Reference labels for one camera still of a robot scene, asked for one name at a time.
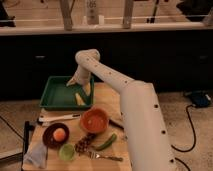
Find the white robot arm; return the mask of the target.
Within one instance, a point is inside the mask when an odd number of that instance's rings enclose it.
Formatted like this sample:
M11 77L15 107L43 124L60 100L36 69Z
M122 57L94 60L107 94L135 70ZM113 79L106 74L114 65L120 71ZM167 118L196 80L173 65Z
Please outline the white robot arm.
M132 171L178 171L153 84L100 63L96 49L78 51L75 60L78 67L67 85L86 85L94 74L120 94Z

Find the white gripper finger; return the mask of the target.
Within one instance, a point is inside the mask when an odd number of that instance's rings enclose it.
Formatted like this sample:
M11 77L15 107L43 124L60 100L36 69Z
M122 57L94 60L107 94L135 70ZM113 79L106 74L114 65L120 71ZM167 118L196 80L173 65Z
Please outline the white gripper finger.
M76 83L77 83L76 80L75 80L74 78L71 78L71 79L66 83L66 86L68 87L68 86L74 85L74 84L76 84Z
M84 90L84 92L85 92L85 94L87 96L90 96L90 94L91 94L91 85L90 85L90 83L84 85L83 86L83 90Z

